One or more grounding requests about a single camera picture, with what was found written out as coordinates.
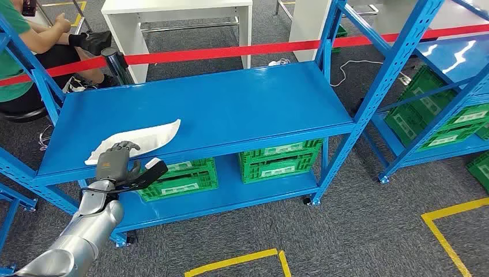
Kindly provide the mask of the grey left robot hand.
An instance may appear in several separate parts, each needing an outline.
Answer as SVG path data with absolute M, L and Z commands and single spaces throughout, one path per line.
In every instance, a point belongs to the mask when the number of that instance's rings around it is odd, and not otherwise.
M 113 182 L 122 182 L 135 179 L 141 170 L 141 162 L 136 160 L 131 170 L 128 170 L 130 151 L 139 151 L 139 145 L 131 141 L 115 143 L 103 152 L 97 161 L 96 180 L 109 179 Z

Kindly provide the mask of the person's hand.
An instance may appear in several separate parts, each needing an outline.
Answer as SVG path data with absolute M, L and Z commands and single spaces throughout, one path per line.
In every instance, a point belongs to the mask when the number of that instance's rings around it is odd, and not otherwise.
M 55 18 L 54 28 L 60 30 L 63 33 L 70 32 L 72 24 L 65 18 L 65 13 L 61 13 Z

